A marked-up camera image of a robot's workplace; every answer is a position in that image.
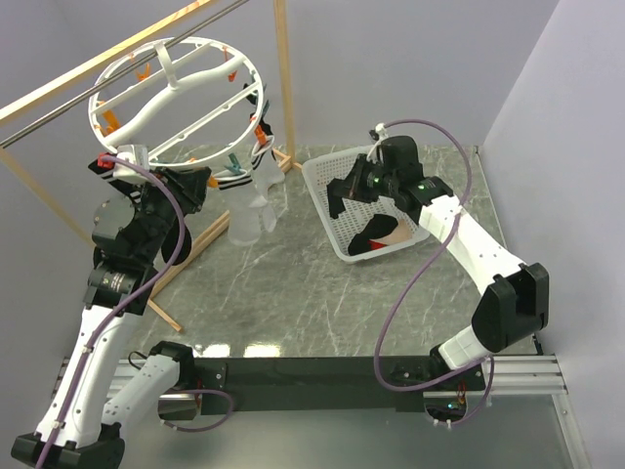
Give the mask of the white round clip hanger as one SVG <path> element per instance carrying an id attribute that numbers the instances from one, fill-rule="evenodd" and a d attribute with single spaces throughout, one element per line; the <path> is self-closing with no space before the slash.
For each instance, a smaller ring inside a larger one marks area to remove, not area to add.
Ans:
<path id="1" fill-rule="evenodd" d="M 193 49 L 178 59 L 173 60 L 170 57 L 163 40 L 154 40 L 139 47 L 129 56 L 108 65 L 101 73 L 97 80 L 99 85 L 103 85 L 108 79 L 112 78 L 113 73 L 119 71 L 124 64 L 131 64 L 137 54 L 145 58 L 148 52 L 154 52 L 160 63 L 160 69 L 155 73 L 140 79 L 138 83 L 128 87 L 109 100 L 101 101 L 98 95 L 94 95 L 89 99 L 89 120 L 97 140 L 105 149 L 116 152 L 119 146 L 129 144 L 135 134 L 146 128 L 157 113 L 173 103 L 174 100 L 192 92 L 197 92 L 200 88 L 223 77 L 232 78 L 243 68 L 247 69 L 249 72 L 250 82 L 223 103 L 206 111 L 186 128 L 179 130 L 177 133 L 173 134 L 172 137 L 149 149 L 149 167 L 152 169 L 171 167 L 176 170 L 206 167 L 211 160 L 233 152 L 251 133 L 255 132 L 256 129 L 260 127 L 266 108 L 266 85 L 263 83 L 262 77 L 253 63 L 237 49 L 217 40 L 191 36 L 190 38 L 184 39 L 182 42 L 191 45 Z M 177 71 L 180 67 L 202 57 L 212 49 L 225 54 L 225 61 L 222 64 L 213 68 L 199 70 L 185 77 L 179 77 L 177 75 Z M 99 119 L 101 117 L 107 113 L 112 113 L 115 107 L 147 89 L 160 78 L 166 79 L 167 85 L 150 98 L 127 123 L 119 126 L 116 120 L 108 120 L 105 126 L 100 124 Z M 165 162 L 159 159 L 167 150 L 184 142 L 192 134 L 231 110 L 242 101 L 252 103 L 254 111 L 250 114 L 249 124 L 236 140 L 228 143 L 223 149 L 199 159 L 188 159 L 180 162 Z"/>

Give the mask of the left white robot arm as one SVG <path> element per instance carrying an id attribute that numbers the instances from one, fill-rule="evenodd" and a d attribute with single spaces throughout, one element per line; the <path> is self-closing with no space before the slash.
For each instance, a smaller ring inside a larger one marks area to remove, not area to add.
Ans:
<path id="1" fill-rule="evenodd" d="M 155 258 L 172 267 L 190 253 L 184 220 L 202 208 L 211 172 L 162 169 L 132 185 L 98 165 L 92 170 L 118 195 L 94 216 L 93 270 L 61 384 L 35 431 L 16 437 L 11 449 L 15 460 L 32 468 L 118 467 L 132 422 L 162 393 L 182 393 L 195 379 L 190 348 L 160 342 L 124 389 L 107 396 L 122 349 L 164 274 L 155 269 Z"/>

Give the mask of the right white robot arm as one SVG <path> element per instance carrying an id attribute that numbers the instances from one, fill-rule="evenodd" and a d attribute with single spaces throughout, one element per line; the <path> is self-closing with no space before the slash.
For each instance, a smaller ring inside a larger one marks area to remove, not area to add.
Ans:
<path id="1" fill-rule="evenodd" d="M 541 264 L 528 265 L 505 249 L 449 185 L 426 176 L 412 138 L 389 137 L 374 152 L 374 159 L 359 154 L 345 178 L 327 185 L 329 215 L 336 219 L 345 212 L 346 200 L 389 198 L 440 241 L 474 282 L 481 298 L 470 324 L 431 350 L 425 381 L 412 387 L 449 390 L 466 369 L 547 326 L 549 274 Z"/>

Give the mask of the white plastic mesh basket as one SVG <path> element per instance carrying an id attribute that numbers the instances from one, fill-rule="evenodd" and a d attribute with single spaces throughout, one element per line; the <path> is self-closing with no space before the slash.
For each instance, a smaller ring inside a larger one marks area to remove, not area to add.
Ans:
<path id="1" fill-rule="evenodd" d="M 380 197 L 371 204 L 353 200 L 344 200 L 346 210 L 338 219 L 332 219 L 329 212 L 327 185 L 333 179 L 345 179 L 352 170 L 357 156 L 368 153 L 371 145 L 352 147 L 334 151 L 321 156 L 313 156 L 302 166 L 302 174 L 306 182 L 313 204 L 321 223 L 330 239 L 336 255 L 345 263 L 353 264 L 397 252 L 425 241 L 430 234 L 418 227 L 409 217 L 399 211 L 392 199 Z M 409 235 L 403 242 L 380 247 L 368 252 L 352 255 L 348 247 L 356 235 L 359 235 L 375 215 L 387 215 L 408 228 Z"/>

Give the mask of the black striped sock at left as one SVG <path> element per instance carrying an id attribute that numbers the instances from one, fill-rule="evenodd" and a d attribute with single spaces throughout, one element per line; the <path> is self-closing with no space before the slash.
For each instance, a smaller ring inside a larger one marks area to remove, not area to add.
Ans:
<path id="1" fill-rule="evenodd" d="M 116 191 L 128 197 L 135 209 L 140 208 L 142 191 L 137 186 L 116 179 L 113 176 L 114 163 L 112 161 L 102 161 L 97 158 L 89 163 L 88 169 Z"/>

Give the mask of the black beige red sock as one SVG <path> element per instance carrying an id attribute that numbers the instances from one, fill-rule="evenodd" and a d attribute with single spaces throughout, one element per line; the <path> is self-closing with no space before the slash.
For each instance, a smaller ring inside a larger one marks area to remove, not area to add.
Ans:
<path id="1" fill-rule="evenodd" d="M 348 245 L 348 254 L 356 256 L 387 246 L 406 242 L 412 231 L 404 220 L 385 214 L 375 214 Z"/>

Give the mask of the white striped hanging sock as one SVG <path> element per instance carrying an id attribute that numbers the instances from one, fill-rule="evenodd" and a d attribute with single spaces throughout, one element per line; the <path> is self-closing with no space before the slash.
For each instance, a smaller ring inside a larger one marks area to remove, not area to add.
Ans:
<path id="1" fill-rule="evenodd" d="M 229 241 L 238 246 L 254 244 L 261 236 L 260 209 L 266 202 L 256 190 L 252 176 L 228 169 L 214 176 L 218 190 L 229 211 Z"/>

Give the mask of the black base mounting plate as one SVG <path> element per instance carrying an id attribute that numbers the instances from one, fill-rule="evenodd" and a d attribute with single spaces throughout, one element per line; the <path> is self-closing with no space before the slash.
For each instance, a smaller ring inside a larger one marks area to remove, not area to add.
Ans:
<path id="1" fill-rule="evenodd" d="M 385 379 L 396 386 L 431 379 L 426 356 L 380 359 Z M 195 359 L 195 371 L 206 389 L 229 394 L 235 411 L 299 411 L 391 408 L 424 412 L 425 392 L 485 390 L 479 365 L 418 392 L 393 392 L 376 379 L 372 357 L 217 358 Z"/>

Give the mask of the wooden rack frame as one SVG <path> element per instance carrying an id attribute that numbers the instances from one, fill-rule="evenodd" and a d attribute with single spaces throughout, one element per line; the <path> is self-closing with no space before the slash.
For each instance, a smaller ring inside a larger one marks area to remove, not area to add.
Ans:
<path id="1" fill-rule="evenodd" d="M 110 64 L 114 60 L 130 54 L 132 50 L 143 45 L 147 42 L 147 40 L 163 34 L 168 28 L 180 23 L 181 21 L 191 19 L 193 15 L 201 12 L 203 9 L 211 6 L 212 4 L 213 3 L 211 1 L 194 1 L 164 19 L 157 21 L 120 43 L 110 47 L 85 63 L 55 78 L 51 82 L 28 93 L 24 97 L 3 107 L 1 109 L 1 123 L 5 125 L 23 113 L 40 106 L 44 102 L 52 99 L 60 91 L 83 79 L 86 74 L 94 72 L 97 69 Z M 294 167 L 300 169 L 302 165 L 296 161 L 295 154 L 296 145 L 293 95 L 291 87 L 291 67 L 289 58 L 286 3 L 284 1 L 275 1 L 273 3 L 273 16 L 279 63 L 284 131 L 286 136 L 286 152 L 278 150 L 275 154 L 279 158 L 280 169 L 287 172 Z M 82 229 L 82 227 L 63 209 L 60 203 L 52 197 L 41 184 L 36 181 L 31 174 L 29 174 L 24 167 L 21 166 L 20 163 L 7 152 L 8 146 L 41 126 L 49 123 L 50 120 L 59 117 L 61 114 L 67 112 L 71 107 L 82 102 L 85 98 L 85 96 L 80 95 L 76 97 L 76 99 L 70 100 L 68 104 L 51 111 L 51 113 L 45 115 L 41 119 L 29 124 L 29 126 L 19 131 L 16 136 L 3 141 L 1 143 L 1 163 L 7 167 L 7 169 L 11 171 L 29 190 L 31 190 L 44 205 L 46 205 L 57 217 L 59 217 L 61 221 L 66 224 L 66 226 L 74 232 L 75 235 L 78 236 L 79 239 L 87 243 L 87 245 L 93 246 L 94 243 L 92 242 L 91 237 Z M 167 286 L 214 240 L 216 240 L 226 230 L 228 225 L 229 213 L 224 213 L 208 229 L 206 229 L 198 237 L 198 239 L 193 242 L 191 251 L 185 261 L 170 270 L 167 274 L 165 274 L 163 279 L 156 283 L 152 293 L 156 295 L 165 286 Z"/>

